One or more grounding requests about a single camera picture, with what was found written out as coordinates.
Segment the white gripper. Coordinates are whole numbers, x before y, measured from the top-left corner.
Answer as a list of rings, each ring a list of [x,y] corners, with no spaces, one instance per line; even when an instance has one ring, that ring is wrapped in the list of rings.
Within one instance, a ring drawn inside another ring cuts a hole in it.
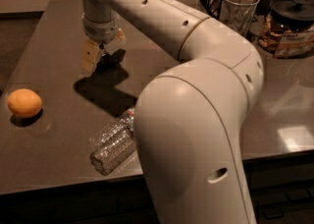
[[[115,36],[120,42],[126,42],[123,30],[118,29],[118,18],[117,14],[94,17],[84,14],[82,16],[84,33],[91,39],[84,42],[82,49],[82,69],[86,75],[91,75],[95,71],[101,58],[99,44],[108,44]]]

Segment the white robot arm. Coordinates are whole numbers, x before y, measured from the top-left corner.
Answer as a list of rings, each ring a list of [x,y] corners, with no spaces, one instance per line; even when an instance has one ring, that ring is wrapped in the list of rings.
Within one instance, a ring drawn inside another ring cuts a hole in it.
[[[135,105],[134,138],[161,224],[257,224],[239,135],[261,92],[243,36],[176,0],[82,0],[86,35],[109,43],[124,18],[179,64]]]

